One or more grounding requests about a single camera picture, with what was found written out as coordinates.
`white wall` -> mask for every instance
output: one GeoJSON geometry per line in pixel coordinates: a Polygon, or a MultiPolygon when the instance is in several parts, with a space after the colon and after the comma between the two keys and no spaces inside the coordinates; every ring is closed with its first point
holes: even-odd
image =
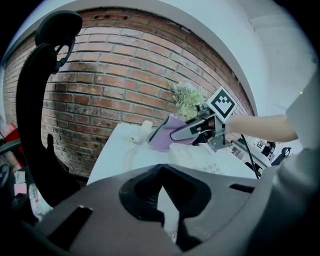
{"type": "Polygon", "coordinates": [[[231,67],[256,115],[267,115],[264,99],[268,63],[263,45],[236,0],[46,0],[26,19],[9,47],[19,44],[54,10],[94,7],[137,8],[164,16],[192,30],[212,46],[231,67]]]}
{"type": "Polygon", "coordinates": [[[6,125],[6,116],[4,108],[4,97],[3,97],[3,85],[5,78],[5,69],[3,65],[0,64],[0,128],[6,125]]]}
{"type": "Polygon", "coordinates": [[[268,0],[237,0],[260,37],[269,66],[265,103],[269,114],[284,114],[310,81],[318,57],[294,18],[268,0]]]}

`brick wall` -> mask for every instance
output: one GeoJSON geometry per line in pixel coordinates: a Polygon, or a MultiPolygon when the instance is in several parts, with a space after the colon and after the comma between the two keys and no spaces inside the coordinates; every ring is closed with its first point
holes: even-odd
{"type": "MultiPolygon", "coordinates": [[[[155,126],[175,111],[170,83],[186,81],[206,94],[223,86],[237,100],[235,115],[253,115],[249,100],[223,59],[189,30],[148,13],[96,9],[81,13],[73,54],[47,83],[41,138],[52,134],[57,156],[70,171],[88,176],[120,122],[155,126]]],[[[31,35],[5,65],[7,123],[16,124],[16,90],[31,35]]],[[[66,55],[63,48],[58,58],[66,55]]]]}

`red object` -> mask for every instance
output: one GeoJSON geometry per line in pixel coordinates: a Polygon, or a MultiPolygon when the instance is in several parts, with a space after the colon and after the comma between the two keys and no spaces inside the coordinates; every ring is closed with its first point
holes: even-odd
{"type": "MultiPolygon", "coordinates": [[[[5,128],[0,129],[0,132],[2,134],[2,136],[4,137],[4,141],[5,142],[11,142],[13,140],[19,139],[19,132],[18,132],[18,128],[13,124],[10,123],[8,124],[5,128]]],[[[21,153],[21,155],[24,157],[24,151],[22,149],[22,146],[18,147],[19,152],[21,153]]],[[[16,160],[18,161],[19,165],[22,167],[24,167],[24,165],[21,163],[20,159],[15,155],[16,160]]]]}

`black cable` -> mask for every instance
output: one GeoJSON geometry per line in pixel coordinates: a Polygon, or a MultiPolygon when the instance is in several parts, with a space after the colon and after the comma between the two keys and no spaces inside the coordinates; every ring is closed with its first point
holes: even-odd
{"type": "Polygon", "coordinates": [[[241,138],[244,142],[244,145],[246,147],[246,150],[248,151],[248,154],[249,154],[249,157],[250,157],[250,160],[251,160],[251,164],[252,164],[252,168],[253,168],[253,171],[254,171],[254,174],[256,176],[256,178],[259,180],[259,175],[258,175],[258,172],[256,170],[256,167],[255,167],[255,163],[254,163],[254,160],[252,159],[252,155],[251,155],[251,152],[250,152],[250,149],[248,147],[248,144],[247,144],[247,141],[245,139],[245,136],[243,134],[241,134],[241,138]]]}

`purple cloth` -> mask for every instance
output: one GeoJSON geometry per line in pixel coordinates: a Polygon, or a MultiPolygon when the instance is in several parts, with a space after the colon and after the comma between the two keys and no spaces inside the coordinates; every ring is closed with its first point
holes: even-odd
{"type": "Polygon", "coordinates": [[[149,142],[150,147],[153,150],[166,152],[170,149],[169,146],[172,143],[192,144],[192,142],[196,140],[196,137],[182,140],[173,140],[170,137],[170,134],[173,131],[178,128],[184,127],[185,125],[187,124],[184,121],[180,120],[177,117],[174,117],[173,115],[169,115],[166,124],[158,129],[152,140],[149,142]]]}

